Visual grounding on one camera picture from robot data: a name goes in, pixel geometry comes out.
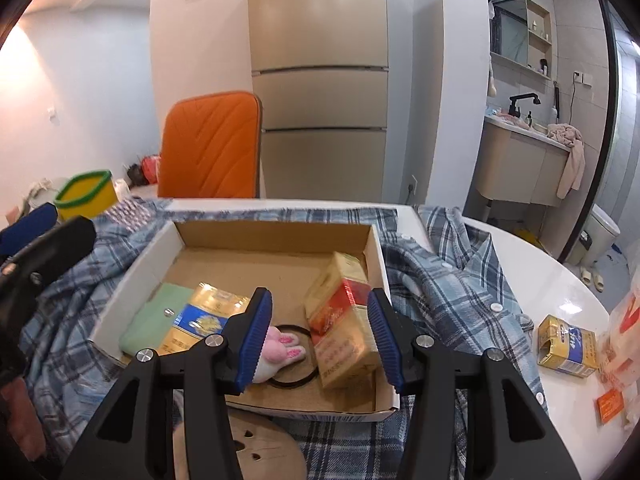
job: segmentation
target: metal screw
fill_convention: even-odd
[[[14,264],[14,263],[6,264],[4,266],[4,269],[2,269],[2,275],[3,276],[8,276],[12,272],[14,272],[14,270],[17,269],[17,268],[18,268],[18,266],[16,264]]]
[[[154,358],[154,351],[151,348],[145,348],[136,354],[136,359],[141,363],[146,363]]]
[[[415,342],[422,348],[431,348],[436,343],[430,335],[419,335],[415,338]]]
[[[486,356],[491,361],[502,361],[504,359],[504,353],[499,348],[489,348],[486,351]]]
[[[223,338],[220,334],[212,334],[204,340],[207,346],[220,346],[224,341],[225,338]]]
[[[33,285],[42,285],[42,275],[39,272],[32,272],[30,277],[31,283],[33,283]]]

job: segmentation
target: plaid shirt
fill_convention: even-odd
[[[531,351],[530,319],[507,284],[489,234],[466,226],[456,209],[417,208],[437,254],[397,233],[394,209],[171,212],[169,201],[129,200],[95,219],[94,251],[53,283],[22,332],[30,361],[26,381],[50,443],[65,459],[119,368],[87,341],[126,270],[167,221],[257,219],[374,224],[380,231],[394,308],[418,330],[450,348],[480,354],[501,348],[534,393],[542,384]],[[505,308],[495,313],[492,303]],[[410,420],[412,398],[378,423],[276,420],[300,444],[308,478],[395,478]],[[456,399],[451,477],[463,478],[466,399]]]

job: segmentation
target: ceiling light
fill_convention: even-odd
[[[565,303],[564,305],[560,305],[560,309],[564,310],[567,314],[578,314],[579,312],[582,312],[581,307],[573,303]]]

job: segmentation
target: refrigerator door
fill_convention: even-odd
[[[380,202],[386,132],[297,130],[262,136],[268,198]]]
[[[252,69],[388,66],[386,0],[249,0]]]
[[[382,70],[293,70],[254,77],[262,127],[386,128]]]

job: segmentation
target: pink plush toy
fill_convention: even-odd
[[[306,350],[298,344],[299,342],[297,335],[282,333],[276,327],[270,326],[255,369],[254,383],[268,381],[281,368],[302,361],[306,356]]]

